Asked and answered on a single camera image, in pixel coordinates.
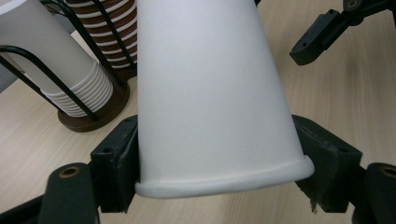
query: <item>white paper cup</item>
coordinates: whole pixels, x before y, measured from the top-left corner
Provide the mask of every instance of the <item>white paper cup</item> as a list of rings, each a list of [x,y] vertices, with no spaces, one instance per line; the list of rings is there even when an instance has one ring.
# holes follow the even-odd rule
[[[69,88],[77,85],[92,68],[93,59],[39,1],[2,1],[0,30],[0,45],[30,51]],[[22,56],[9,55],[41,90],[61,91],[34,64]]]
[[[80,89],[82,89],[82,90],[86,89],[87,86],[90,86],[94,82],[94,80],[97,77],[98,72],[99,72],[99,65],[96,62],[92,62],[92,68],[91,68],[90,73],[87,76],[85,76],[78,84],[71,87],[70,90],[74,93],[77,93],[78,90],[80,90]],[[63,91],[59,91],[57,93],[47,93],[45,91],[42,91],[42,92],[50,99],[68,98],[66,93],[64,93]]]
[[[137,194],[222,194],[313,174],[254,1],[137,5]]]
[[[110,80],[97,63],[90,75],[84,79],[84,82],[78,83],[78,86],[73,89],[73,93],[92,112],[96,112],[103,107],[113,92],[113,86]],[[75,118],[86,116],[85,112],[64,92],[57,93],[56,96],[52,95],[48,96],[49,99],[67,115]]]

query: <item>wooden table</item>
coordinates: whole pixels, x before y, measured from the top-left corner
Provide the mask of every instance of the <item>wooden table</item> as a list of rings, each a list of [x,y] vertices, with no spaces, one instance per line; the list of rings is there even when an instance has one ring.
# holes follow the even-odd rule
[[[396,163],[396,31],[389,11],[349,28],[315,62],[297,66],[289,52],[320,13],[342,0],[262,0],[258,10],[290,110],[363,152],[371,162]],[[56,110],[20,81],[0,94],[0,212],[42,193],[49,174],[90,152],[124,118],[137,113],[131,98],[107,126],[73,133]],[[102,223],[351,223],[346,214],[311,212],[294,183],[249,192],[180,200],[135,196],[128,214],[101,214]]]

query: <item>black metal holder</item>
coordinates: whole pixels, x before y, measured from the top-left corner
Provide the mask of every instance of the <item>black metal holder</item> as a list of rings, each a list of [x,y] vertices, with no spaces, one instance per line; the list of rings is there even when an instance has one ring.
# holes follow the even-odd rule
[[[312,63],[349,27],[363,22],[364,18],[384,10],[393,11],[394,0],[344,0],[344,11],[330,9],[320,14],[291,50],[290,56],[298,65]]]
[[[12,72],[16,77],[20,78],[26,85],[31,87],[35,92],[37,92],[40,96],[42,96],[46,101],[55,106],[59,113],[59,120],[63,125],[67,128],[76,131],[76,132],[88,132],[97,128],[102,127],[103,125],[110,122],[113,118],[115,118],[123,109],[123,107],[127,104],[129,98],[129,86],[126,81],[130,77],[136,76],[136,64],[132,61],[129,52],[127,52],[127,48],[125,47],[123,41],[120,38],[113,22],[108,17],[105,9],[99,1],[92,0],[100,9],[102,15],[106,19],[107,25],[111,28],[113,35],[116,37],[118,44],[122,48],[123,53],[128,58],[128,62],[131,64],[133,71],[127,71],[128,74],[124,74],[121,77],[117,71],[111,66],[108,62],[107,58],[103,54],[103,52],[99,49],[97,44],[93,41],[92,37],[85,29],[84,25],[78,19],[76,13],[62,0],[40,0],[40,2],[46,5],[56,5],[58,6],[64,15],[70,20],[70,22],[74,25],[76,30],[79,32],[81,37],[90,47],[92,52],[95,54],[99,62],[106,69],[106,74],[110,78],[110,81],[114,84],[115,92],[113,92],[113,96],[110,98],[110,101],[113,103],[108,106],[104,106],[103,109],[99,110],[96,113],[93,113],[86,105],[84,105],[81,100],[67,87],[64,83],[56,77],[55,74],[44,65],[34,54],[31,52],[21,49],[14,46],[0,46],[0,52],[8,52],[8,53],[16,53],[24,58],[28,59],[35,66],[37,66],[47,77],[49,77],[54,84],[56,84],[68,97],[70,97],[88,116],[88,119],[75,119],[67,116],[57,105],[55,105],[49,98],[41,92],[39,87],[32,82],[29,78],[27,78],[24,74],[22,74],[18,69],[16,69],[12,64],[10,64],[7,60],[0,56],[0,64],[2,64],[5,68],[7,68],[10,72]]]
[[[92,121],[98,120],[98,117],[95,114],[93,114],[93,112],[86,105],[84,105],[84,103],[82,103],[82,101],[72,91],[70,91],[70,89],[45,64],[43,64],[33,53],[27,51],[26,49],[21,49],[21,48],[14,47],[14,46],[0,46],[0,52],[15,53],[15,54],[21,55],[25,59],[29,60],[31,63],[33,63],[35,66],[37,66],[51,81],[53,81],[53,83],[55,83],[55,85],[57,85],[62,91],[64,91],[64,93],[66,93],[66,95],[68,97],[70,97],[70,99],[72,99],[73,102],[75,102],[76,105],[78,105],[90,117],[90,119]],[[49,101],[49,99],[40,92],[40,89],[37,87],[37,85],[35,83],[33,83],[30,80],[28,81],[28,78],[25,77],[23,74],[21,74],[21,72],[19,72],[17,68],[15,68],[12,64],[7,63],[7,61],[4,62],[3,60],[1,60],[0,63],[3,63],[3,65],[6,68],[10,68],[11,72],[16,72],[14,74],[17,77],[23,77],[22,81],[27,83],[28,86],[30,86],[30,87],[33,86],[34,91],[36,91],[38,94],[43,96],[44,99]]]
[[[311,199],[313,210],[319,205],[327,213],[345,213],[348,203],[353,203],[354,224],[396,223],[396,166],[373,163],[364,170],[359,166],[362,153],[356,148],[312,120],[293,119],[304,154],[315,164],[311,177],[296,182]],[[40,224],[77,223],[78,217],[92,221],[97,218],[94,211],[98,206],[103,213],[127,212],[134,183],[139,180],[137,139],[137,116],[132,116],[91,153],[88,165],[69,164],[56,170],[49,177],[43,198],[1,214],[0,223],[24,223],[38,216]],[[79,169],[89,169],[90,173],[77,173]],[[68,199],[60,200],[64,195]]]

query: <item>black plastic bracket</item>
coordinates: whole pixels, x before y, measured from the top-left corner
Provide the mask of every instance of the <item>black plastic bracket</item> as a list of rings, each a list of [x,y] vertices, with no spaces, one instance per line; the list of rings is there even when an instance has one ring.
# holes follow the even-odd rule
[[[314,121],[293,116],[304,154],[315,172],[298,187],[326,213],[345,213],[355,206],[354,224],[396,223],[396,167],[373,163],[360,167],[362,153]]]
[[[90,166],[103,213],[127,212],[139,178],[137,116],[123,120],[91,153]]]
[[[99,223],[91,176],[90,167],[84,163],[68,164],[52,172],[38,223]]]
[[[344,0],[344,11],[330,9],[320,14],[290,52],[298,64],[312,63],[349,27],[363,22],[365,17],[384,10],[396,9],[395,0]]]
[[[91,120],[93,120],[93,121],[98,120],[98,117],[86,105],[84,105],[84,103],[82,103],[82,101],[32,52],[30,52],[26,49],[22,49],[22,48],[15,47],[15,46],[8,46],[8,45],[0,46],[0,53],[1,52],[15,53],[15,54],[18,54],[18,55],[22,56],[23,58],[29,60],[38,69],[40,69],[43,72],[43,74],[45,74],[56,86],[58,86],[59,89],[61,89],[64,93],[66,93],[67,96],[70,97],[70,99],[72,99],[73,102],[76,103],[76,105],[78,105],[90,117]],[[0,58],[0,63],[3,63],[4,66],[9,68],[11,72],[14,72],[14,74],[17,77],[23,76],[21,74],[21,72],[19,72],[19,71],[17,72],[17,69],[12,64],[10,64],[6,60],[4,60],[4,58],[2,58],[2,57]],[[44,99],[46,99],[48,102],[50,101],[47,98],[47,96],[39,93],[39,88],[37,87],[37,85],[35,83],[30,81],[28,78],[23,78],[22,81],[24,81],[30,87],[31,86],[34,87],[33,88],[34,91],[36,91],[39,95],[44,97]]]

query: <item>rolled cup lip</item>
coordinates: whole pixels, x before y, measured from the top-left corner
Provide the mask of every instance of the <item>rolled cup lip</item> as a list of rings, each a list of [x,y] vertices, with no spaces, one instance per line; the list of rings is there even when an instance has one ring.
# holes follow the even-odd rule
[[[88,108],[92,112],[98,111],[100,108],[102,108],[106,104],[106,102],[108,102],[108,100],[110,99],[110,97],[112,95],[112,92],[113,92],[113,86],[111,85],[111,83],[107,83],[106,84],[106,90],[103,91],[103,94],[101,95],[101,97],[98,97],[99,101],[96,102],[95,105],[88,106]],[[75,118],[80,118],[80,117],[87,116],[87,114],[82,109],[80,109],[79,107],[77,109],[70,109],[70,110],[66,110],[64,112],[67,115],[69,115],[71,117],[75,117]]]
[[[125,25],[121,26],[120,28],[117,29],[117,32],[124,31],[134,25],[134,23],[137,21],[137,18],[134,18],[130,22],[126,23]],[[108,36],[108,35],[113,35],[113,32],[106,32],[106,33],[101,33],[101,34],[90,34],[92,37],[103,37],[103,36]]]
[[[71,4],[78,4],[78,3],[84,2],[84,0],[67,0],[67,1],[69,1]],[[102,5],[103,8],[109,8],[109,7],[116,5],[120,1],[122,1],[122,0],[106,0],[106,1],[101,2],[100,4]],[[98,10],[98,6],[96,4],[93,4],[90,6],[85,6],[85,7],[71,7],[71,8],[77,14],[89,14],[89,13],[93,13]]]
[[[123,40],[122,41],[122,43],[125,45],[125,46],[130,46],[130,45],[132,45],[134,42],[136,42],[137,41],[137,35],[133,35],[133,36],[131,36],[130,38],[128,38],[128,39],[126,39],[126,40]],[[102,51],[102,52],[104,52],[104,51],[113,51],[113,50],[119,50],[120,49],[120,44],[119,43],[115,43],[115,44],[112,44],[112,45],[109,45],[109,46],[101,46],[101,47],[99,47],[99,49]]]
[[[131,49],[134,46],[137,45],[137,40],[135,42],[133,42],[132,44],[130,44],[129,46],[125,47],[127,49]],[[111,50],[111,51],[102,51],[103,54],[109,55],[109,54],[116,54],[116,53],[120,53],[122,52],[122,49],[116,49],[116,50]]]
[[[119,15],[123,14],[127,11],[130,7],[134,5],[134,0],[128,1],[123,7],[117,8],[111,12],[107,12],[107,15],[110,19],[116,18]],[[103,15],[92,17],[92,18],[79,18],[83,24],[97,24],[103,21],[106,21]]]
[[[128,9],[127,11],[125,11],[123,14],[119,15],[118,17],[111,19],[112,22],[116,22],[119,20],[122,20],[123,18],[125,18],[126,16],[128,16],[129,14],[131,14],[134,10],[136,9],[136,2],[134,2],[134,5]],[[96,24],[83,24],[85,28],[98,28],[101,26],[106,26],[107,22],[106,21],[102,21]]]
[[[80,99],[82,100],[84,96],[80,96],[81,94],[87,94],[87,90],[88,92],[90,92],[91,90],[89,88],[83,88],[83,87],[90,87],[91,85],[95,85],[95,87],[97,86],[98,82],[102,82],[102,76],[100,76],[100,74],[97,74],[96,76],[91,76],[91,78],[89,80],[87,80],[86,82],[84,82],[84,85],[81,86],[81,88],[79,90],[73,91],[73,93]],[[60,95],[58,96],[47,96],[49,97],[49,99],[51,99],[52,101],[55,101],[59,104],[66,104],[66,103],[71,103],[73,102],[72,99],[70,99],[70,97],[64,93],[63,91],[61,92]]]
[[[132,55],[133,57],[135,56],[135,54],[137,54],[137,46],[135,46],[135,47],[133,47],[133,48],[131,48],[131,49],[127,49],[127,53],[129,54],[129,55]],[[108,60],[114,60],[114,59],[119,59],[119,58],[122,58],[122,57],[125,57],[126,55],[125,55],[125,53],[122,51],[122,52],[119,52],[119,53],[115,53],[115,54],[106,54],[105,55],[105,57],[108,59]]]
[[[87,1],[85,3],[68,3],[67,0],[64,0],[66,4],[70,7],[88,7],[94,5],[93,1]]]
[[[130,33],[132,33],[134,30],[137,29],[137,23],[134,23],[132,26],[128,27],[127,29],[118,32],[119,36],[121,39]],[[106,36],[93,36],[92,37],[93,41],[95,41],[96,44],[101,44],[101,43],[106,43],[106,42],[111,42],[111,41],[117,41],[117,38],[114,35],[106,35]]]
[[[129,2],[129,0],[124,0],[124,1],[120,1],[119,3],[117,3],[116,5],[109,7],[106,9],[107,13],[110,13],[120,7],[122,7],[123,5],[127,4]],[[93,13],[89,13],[89,14],[76,14],[78,18],[80,19],[87,19],[87,18],[93,18],[93,17],[98,17],[101,16],[102,13],[100,11],[97,12],[93,12]]]
[[[120,68],[126,68],[128,66],[131,66],[130,63],[123,64],[123,65],[117,65],[117,66],[112,66],[114,69],[120,69]]]
[[[114,27],[116,29],[120,29],[120,27],[128,24],[130,21],[134,20],[136,17],[137,17],[137,10],[133,10],[132,13],[129,13],[128,15],[126,15],[121,20],[114,21],[112,23],[113,23],[113,25],[114,25]],[[105,26],[99,26],[99,27],[94,27],[94,28],[87,28],[86,27],[86,29],[87,29],[88,33],[90,33],[92,35],[94,35],[94,34],[102,34],[102,33],[106,33],[106,32],[110,32],[111,31],[110,27],[107,24]]]
[[[175,199],[262,189],[289,183],[311,176],[315,171],[313,162],[303,156],[297,161],[281,164],[267,170],[254,171],[251,175],[235,175],[220,179],[197,179],[186,181],[164,180],[136,182],[134,187],[140,196]]]
[[[84,104],[92,111],[96,112],[99,110],[105,103],[108,101],[109,96],[111,97],[111,93],[113,92],[112,84],[110,81],[104,83],[102,86],[104,91],[101,91],[100,94],[92,94],[88,99],[84,99]],[[67,106],[61,109],[69,116],[72,117],[84,117],[87,116],[85,112],[79,108],[77,105]]]
[[[128,38],[130,38],[130,37],[132,37],[133,35],[136,35],[136,34],[137,34],[137,29],[132,31],[130,34],[122,37],[121,40],[124,41],[124,40],[126,40],[126,39],[128,39]],[[113,40],[113,41],[110,41],[110,42],[104,42],[104,43],[97,43],[97,46],[98,47],[102,47],[102,46],[110,46],[110,45],[114,45],[114,44],[118,44],[117,40]]]
[[[137,52],[133,52],[132,54],[130,54],[129,56],[134,57],[135,55],[137,55]],[[114,63],[114,62],[120,62],[122,60],[125,60],[126,57],[122,57],[122,58],[117,58],[117,59],[107,59],[110,63]]]
[[[131,58],[132,62],[134,63],[137,60],[137,54]],[[130,63],[128,59],[116,61],[116,62],[109,62],[112,66],[123,66],[127,63]]]
[[[95,73],[96,65],[97,65],[96,61],[94,59],[92,59],[92,67],[91,67],[91,70],[88,73],[88,75],[85,76],[79,83],[77,83],[73,87],[69,87],[69,89],[71,91],[73,91],[73,90],[79,88],[81,85],[84,85],[92,77],[92,75]],[[63,91],[59,91],[59,92],[56,92],[56,93],[50,93],[50,92],[45,92],[44,90],[41,90],[41,92],[43,92],[49,98],[56,98],[56,97],[63,96],[65,94]]]

